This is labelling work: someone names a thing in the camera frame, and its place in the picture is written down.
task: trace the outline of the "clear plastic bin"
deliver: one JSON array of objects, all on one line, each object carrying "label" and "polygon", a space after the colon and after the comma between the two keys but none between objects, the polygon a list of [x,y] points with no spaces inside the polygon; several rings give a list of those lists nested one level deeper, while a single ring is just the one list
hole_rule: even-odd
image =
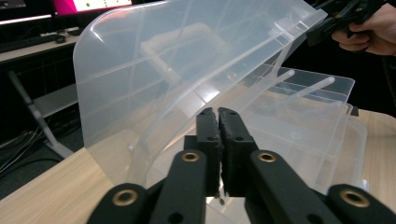
[{"label": "clear plastic bin", "polygon": [[[280,67],[325,17],[304,0],[175,0],[103,14],[74,53],[85,148],[114,184],[150,187],[194,134],[195,116],[223,106],[309,187],[325,191],[338,167],[359,183],[362,158],[353,167],[339,158],[354,81]],[[361,152],[365,136],[356,141]],[[210,223],[244,222],[240,200],[226,203],[208,199]]]}]

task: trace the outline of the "wooden table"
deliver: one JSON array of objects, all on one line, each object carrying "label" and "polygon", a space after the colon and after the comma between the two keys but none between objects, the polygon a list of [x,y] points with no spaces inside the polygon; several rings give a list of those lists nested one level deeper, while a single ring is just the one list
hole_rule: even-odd
[{"label": "wooden table", "polygon": [[[360,110],[368,130],[363,177],[396,211],[396,119]],[[0,223],[85,223],[113,184],[84,148],[0,201]]]}]

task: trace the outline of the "dark floor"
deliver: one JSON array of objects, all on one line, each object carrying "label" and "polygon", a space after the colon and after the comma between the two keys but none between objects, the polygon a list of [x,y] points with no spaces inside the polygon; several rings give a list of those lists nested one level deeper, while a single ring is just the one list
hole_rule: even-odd
[{"label": "dark floor", "polygon": [[[77,151],[84,146],[79,114],[76,111],[67,113],[51,118],[49,126],[60,143]],[[2,167],[0,169],[0,200],[62,160],[58,154],[44,144],[43,134],[37,139],[40,133],[39,129],[35,136],[35,129],[28,132],[29,134],[22,134],[17,141],[0,147],[0,165]],[[9,164],[6,162],[10,159],[13,161],[14,158],[17,158],[16,162],[5,169],[6,164]]]}]

